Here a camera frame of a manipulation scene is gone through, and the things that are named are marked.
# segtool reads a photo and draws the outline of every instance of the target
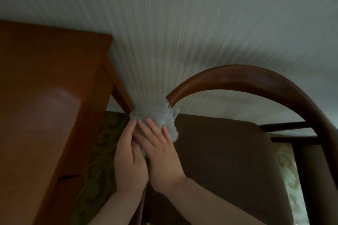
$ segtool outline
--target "gray cloth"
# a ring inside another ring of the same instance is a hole
[[[151,118],[159,128],[166,125],[171,140],[175,142],[179,137],[179,133],[177,132],[174,124],[178,112],[178,109],[172,109],[167,99],[164,99],[163,101],[137,107],[130,113],[129,118],[136,120],[141,119],[146,125],[148,125],[146,119]],[[137,127],[136,130],[143,135],[139,127]],[[147,156],[144,149],[142,149],[142,153],[143,156]]]

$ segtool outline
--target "chair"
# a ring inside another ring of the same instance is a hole
[[[293,224],[284,183],[264,132],[309,128],[315,137],[272,137],[292,143],[310,224],[338,224],[338,130],[285,77],[259,67],[227,65],[202,71],[167,95],[173,107],[200,91],[224,89],[274,100],[305,121],[257,126],[250,122],[179,115],[175,143],[186,174],[267,225]],[[167,199],[147,188],[131,223],[188,224]]]

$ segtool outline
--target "person's right hand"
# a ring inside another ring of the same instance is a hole
[[[141,120],[139,126],[146,137],[133,132],[137,142],[145,148],[150,159],[149,180],[155,191],[166,194],[176,184],[182,182],[185,176],[182,165],[170,139],[167,127],[164,125],[162,131],[150,119],[147,122],[149,129]]]

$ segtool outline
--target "floor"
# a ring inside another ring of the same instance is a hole
[[[91,161],[78,196],[70,225],[86,225],[116,191],[113,157],[117,141],[129,118],[124,113],[106,112]],[[276,158],[284,178],[295,225],[308,225],[297,167],[288,144],[274,143]]]

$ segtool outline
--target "chair seat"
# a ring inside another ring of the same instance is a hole
[[[254,123],[179,114],[175,148],[186,175],[267,225],[293,225],[270,138]],[[149,187],[145,216],[152,225],[189,224]]]

